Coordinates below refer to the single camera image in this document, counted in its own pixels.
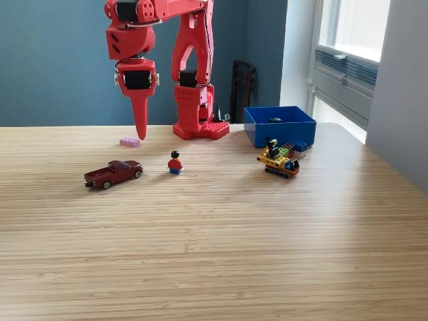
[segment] pink lego brick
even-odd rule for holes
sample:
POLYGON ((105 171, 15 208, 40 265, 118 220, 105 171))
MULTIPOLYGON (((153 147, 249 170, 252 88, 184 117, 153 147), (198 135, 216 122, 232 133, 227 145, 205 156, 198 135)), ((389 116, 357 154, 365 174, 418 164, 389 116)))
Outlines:
POLYGON ((133 147, 133 148, 135 148, 135 147, 140 146, 140 140, 139 139, 133 139, 133 138, 125 137, 125 138, 122 138, 120 140, 120 144, 122 146, 127 146, 127 147, 133 147))

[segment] black chair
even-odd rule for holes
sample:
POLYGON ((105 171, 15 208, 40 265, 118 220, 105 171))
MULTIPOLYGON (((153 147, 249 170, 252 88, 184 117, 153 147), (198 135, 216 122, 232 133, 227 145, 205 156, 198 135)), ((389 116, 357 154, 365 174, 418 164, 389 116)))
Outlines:
POLYGON ((238 87, 243 88, 243 98, 240 110, 240 123, 243 122, 243 111, 245 107, 249 107, 251 93, 257 99, 257 72, 255 67, 247 62, 235 60, 233 62, 232 73, 232 90, 230 94, 230 123, 236 124, 238 114, 238 87))

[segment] blue wall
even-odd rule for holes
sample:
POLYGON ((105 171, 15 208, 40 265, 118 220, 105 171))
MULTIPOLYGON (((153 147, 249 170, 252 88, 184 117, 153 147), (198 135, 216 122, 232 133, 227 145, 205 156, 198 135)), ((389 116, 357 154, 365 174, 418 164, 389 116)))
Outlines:
MULTIPOLYGON (((134 123, 130 101, 113 82, 104 2, 2 1, 0 126, 134 123)), ((245 2, 216 0, 214 5, 211 82, 223 112, 229 110, 233 60, 245 59, 245 2)), ((156 46, 148 58, 156 62, 161 86, 149 98, 151 124, 176 120, 171 56, 178 28, 179 18, 154 26, 156 46)))
POLYGON ((247 0, 245 60, 257 69, 257 100, 252 106, 279 106, 287 0, 247 0))

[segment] dark red toy truck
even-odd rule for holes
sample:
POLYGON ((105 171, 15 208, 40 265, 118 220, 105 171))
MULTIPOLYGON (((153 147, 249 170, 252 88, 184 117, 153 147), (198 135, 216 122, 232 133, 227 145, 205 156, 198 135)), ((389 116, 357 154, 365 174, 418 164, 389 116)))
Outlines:
POLYGON ((126 162, 112 160, 108 163, 108 167, 85 174, 85 186, 95 189, 108 189, 113 184, 131 177, 139 179, 141 174, 142 165, 135 160, 127 160, 126 162))

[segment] red robotic arm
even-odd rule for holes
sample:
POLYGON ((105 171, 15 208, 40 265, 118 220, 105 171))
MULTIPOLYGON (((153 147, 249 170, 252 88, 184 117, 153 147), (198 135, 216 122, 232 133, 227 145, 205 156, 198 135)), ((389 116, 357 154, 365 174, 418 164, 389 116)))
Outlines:
POLYGON ((140 139, 146 136, 147 98, 154 95, 159 75, 154 62, 144 55, 154 47, 152 25, 180 15, 181 25, 173 52, 171 76, 176 82, 175 101, 179 122, 174 133, 183 139, 218 139, 229 132, 229 125, 213 123, 214 87, 209 84, 213 61, 213 0, 107 0, 104 6, 112 24, 106 31, 110 59, 115 65, 116 84, 129 97, 140 139), (197 71, 186 70, 195 48, 197 71))

